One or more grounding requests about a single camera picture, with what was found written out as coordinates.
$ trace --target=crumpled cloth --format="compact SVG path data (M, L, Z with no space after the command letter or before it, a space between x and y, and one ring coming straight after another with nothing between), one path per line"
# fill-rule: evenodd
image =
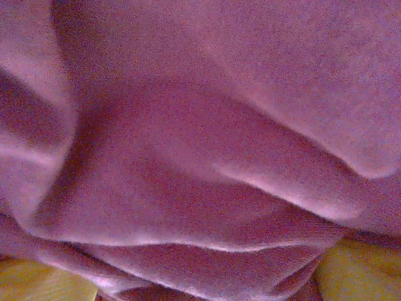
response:
M345 235L401 236L399 1L0 9L1 254L286 300Z

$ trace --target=soft textile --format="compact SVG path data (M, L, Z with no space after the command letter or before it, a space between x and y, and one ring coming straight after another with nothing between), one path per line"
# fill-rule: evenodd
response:
M1 254L285 300L352 231L401 236L400 1L0 8Z

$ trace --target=yellow surface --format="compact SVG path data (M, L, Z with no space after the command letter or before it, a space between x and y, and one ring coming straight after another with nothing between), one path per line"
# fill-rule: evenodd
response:
M41 263L0 262L0 301L94 301L97 288L78 275Z
M316 271L324 301L401 301L401 253L343 240Z

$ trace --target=pink fabric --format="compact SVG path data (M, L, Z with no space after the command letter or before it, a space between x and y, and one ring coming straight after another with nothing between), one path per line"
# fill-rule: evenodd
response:
M0 1L1 254L319 300L327 248L401 236L400 1L81 2Z

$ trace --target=purple fabric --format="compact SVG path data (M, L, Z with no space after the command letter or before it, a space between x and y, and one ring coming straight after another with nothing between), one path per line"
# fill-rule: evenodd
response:
M401 236L399 1L0 7L1 254L319 300L327 248Z

